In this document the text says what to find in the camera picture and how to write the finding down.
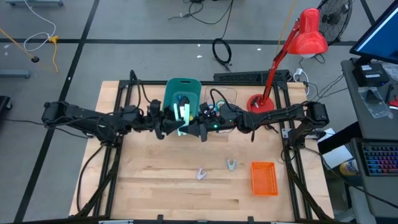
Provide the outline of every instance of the lamp arm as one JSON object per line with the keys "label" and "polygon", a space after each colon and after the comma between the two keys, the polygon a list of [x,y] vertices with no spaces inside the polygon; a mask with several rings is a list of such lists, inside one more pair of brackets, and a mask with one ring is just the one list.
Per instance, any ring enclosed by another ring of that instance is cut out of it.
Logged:
{"label": "lamp arm", "polygon": [[274,60],[272,61],[272,66],[271,66],[271,69],[269,70],[266,88],[264,89],[264,92],[262,94],[262,99],[260,101],[260,104],[262,104],[262,105],[266,103],[266,101],[269,97],[269,94],[271,93],[271,85],[272,85],[272,81],[275,76],[275,72],[278,69],[279,63],[286,56],[287,48],[289,47],[293,38],[296,36],[297,32],[299,31],[299,28],[300,28],[300,20],[297,19],[295,21],[292,31],[290,32],[289,36],[287,37],[287,40],[286,40],[284,46],[282,47],[282,50],[280,50],[280,52],[275,56]]}

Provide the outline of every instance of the electric fan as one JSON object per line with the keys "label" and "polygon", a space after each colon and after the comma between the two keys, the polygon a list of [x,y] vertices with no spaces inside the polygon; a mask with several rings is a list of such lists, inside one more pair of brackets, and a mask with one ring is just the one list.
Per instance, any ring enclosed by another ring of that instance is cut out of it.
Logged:
{"label": "electric fan", "polygon": [[319,32],[326,38],[328,45],[339,42],[353,11],[352,0],[323,0],[318,10]]}

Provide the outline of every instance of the teal basket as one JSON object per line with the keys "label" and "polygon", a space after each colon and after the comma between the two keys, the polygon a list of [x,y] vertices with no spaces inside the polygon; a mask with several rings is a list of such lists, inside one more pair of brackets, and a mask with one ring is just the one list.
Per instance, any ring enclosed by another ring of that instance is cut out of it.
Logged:
{"label": "teal basket", "polygon": [[172,78],[166,84],[163,109],[167,106],[172,111],[174,103],[178,104],[180,96],[189,99],[190,115],[196,116],[199,111],[201,83],[193,78]]}

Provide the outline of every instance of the black box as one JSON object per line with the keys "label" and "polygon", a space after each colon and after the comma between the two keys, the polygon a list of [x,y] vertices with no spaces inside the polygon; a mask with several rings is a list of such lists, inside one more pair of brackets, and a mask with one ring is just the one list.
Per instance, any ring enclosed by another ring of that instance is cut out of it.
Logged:
{"label": "black box", "polygon": [[387,73],[379,63],[357,65],[353,73],[359,86],[382,86],[390,81]]}

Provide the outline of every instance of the orange basket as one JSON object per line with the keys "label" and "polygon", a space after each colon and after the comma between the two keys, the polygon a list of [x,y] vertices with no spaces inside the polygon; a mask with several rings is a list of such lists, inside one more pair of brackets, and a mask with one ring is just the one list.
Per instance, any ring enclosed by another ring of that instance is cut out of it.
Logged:
{"label": "orange basket", "polygon": [[257,196],[278,196],[278,185],[273,162],[252,162],[251,183]]}

